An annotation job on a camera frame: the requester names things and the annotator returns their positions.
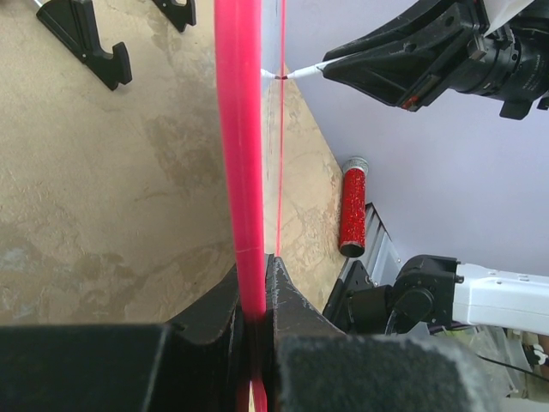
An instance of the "red glitter cylinder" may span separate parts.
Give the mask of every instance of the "red glitter cylinder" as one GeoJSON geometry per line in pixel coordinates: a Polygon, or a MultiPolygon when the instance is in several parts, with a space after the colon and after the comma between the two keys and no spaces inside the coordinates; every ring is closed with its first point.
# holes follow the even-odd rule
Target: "red glitter cylinder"
{"type": "Polygon", "coordinates": [[[366,175],[368,163],[353,157],[344,166],[341,195],[340,253],[347,258],[362,256],[366,248],[366,175]]]}

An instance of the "pink plastic strip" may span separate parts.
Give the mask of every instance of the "pink plastic strip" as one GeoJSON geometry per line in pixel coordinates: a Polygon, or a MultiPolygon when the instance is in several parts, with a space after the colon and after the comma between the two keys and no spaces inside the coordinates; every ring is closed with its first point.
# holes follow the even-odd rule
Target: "pink plastic strip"
{"type": "Polygon", "coordinates": [[[265,317],[262,204],[261,2],[215,0],[215,50],[221,132],[225,154],[238,288],[249,324],[252,387],[259,412],[267,398],[259,374],[265,317]]]}

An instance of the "beige countertop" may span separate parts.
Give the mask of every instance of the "beige countertop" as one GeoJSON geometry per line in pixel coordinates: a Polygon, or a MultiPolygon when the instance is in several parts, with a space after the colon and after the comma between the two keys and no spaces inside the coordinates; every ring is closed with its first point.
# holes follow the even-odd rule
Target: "beige countertop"
{"type": "MultiPolygon", "coordinates": [[[[166,320],[232,266],[213,0],[178,33],[150,0],[94,2],[134,80],[109,91],[34,17],[0,5],[0,322],[166,320]]],[[[319,309],[343,263],[341,171],[287,84],[282,256],[319,309]]]]}

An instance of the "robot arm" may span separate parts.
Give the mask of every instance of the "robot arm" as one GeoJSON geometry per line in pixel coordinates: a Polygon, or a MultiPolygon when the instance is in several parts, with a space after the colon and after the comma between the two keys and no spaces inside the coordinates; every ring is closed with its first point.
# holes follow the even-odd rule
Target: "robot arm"
{"type": "Polygon", "coordinates": [[[549,277],[458,264],[453,318],[463,324],[490,324],[549,334],[549,277]]]}
{"type": "Polygon", "coordinates": [[[459,322],[547,335],[549,277],[490,270],[449,257],[417,256],[402,267],[393,287],[354,294],[348,311],[362,333],[379,333],[394,313],[393,329],[398,333],[409,332],[419,322],[459,322]],[[373,325],[377,330],[368,330],[373,325]]]}
{"type": "Polygon", "coordinates": [[[419,0],[334,59],[325,78],[388,106],[415,112],[450,88],[523,119],[539,98],[549,108],[549,0],[419,0]]]}

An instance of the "black cable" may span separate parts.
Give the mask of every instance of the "black cable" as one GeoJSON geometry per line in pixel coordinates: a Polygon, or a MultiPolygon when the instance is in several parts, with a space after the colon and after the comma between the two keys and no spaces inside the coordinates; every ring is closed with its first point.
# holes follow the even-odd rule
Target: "black cable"
{"type": "Polygon", "coordinates": [[[540,376],[540,375],[538,375],[537,373],[533,373],[533,372],[527,371],[526,369],[522,369],[521,367],[514,367],[514,366],[512,366],[512,365],[509,365],[509,364],[507,364],[507,363],[500,362],[500,361],[498,361],[498,360],[488,359],[488,358],[485,358],[484,356],[480,356],[479,354],[477,354],[477,356],[479,356],[483,361],[490,362],[490,363],[495,363],[496,365],[500,365],[501,367],[508,367],[509,369],[515,369],[515,370],[518,371],[518,372],[526,373],[527,375],[534,376],[534,377],[537,378],[537,379],[541,379],[541,380],[544,380],[544,381],[546,381],[547,383],[549,383],[549,379],[548,379],[548,378],[544,378],[543,376],[540,376]]]}

